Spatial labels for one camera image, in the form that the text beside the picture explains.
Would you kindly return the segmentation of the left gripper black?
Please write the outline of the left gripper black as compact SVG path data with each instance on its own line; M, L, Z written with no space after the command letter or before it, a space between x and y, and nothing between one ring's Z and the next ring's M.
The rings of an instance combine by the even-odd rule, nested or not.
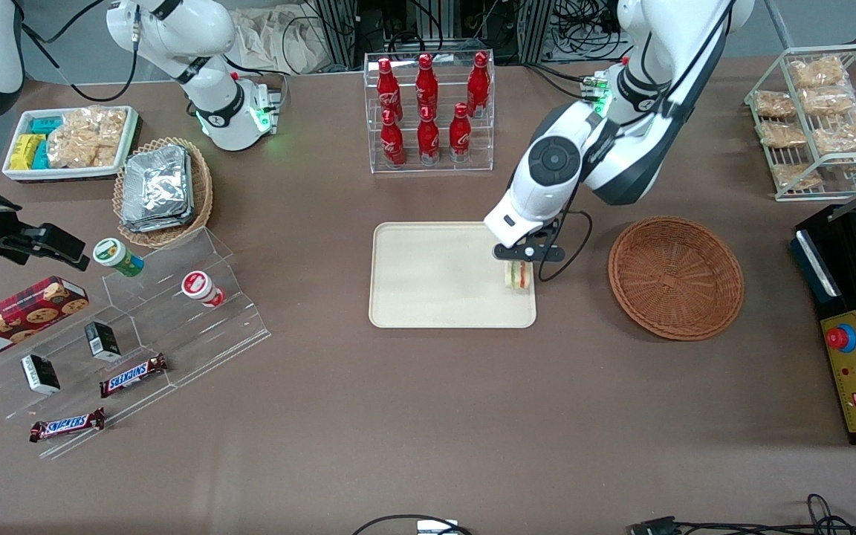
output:
M527 262L527 274L534 275L534 263L560 263L566 257L563 248L556 244L560 228L560 220L554 218L546 227L524 236L512 247L497 244L493 247L493 257L504 261L505 275L513 274L512 261Z

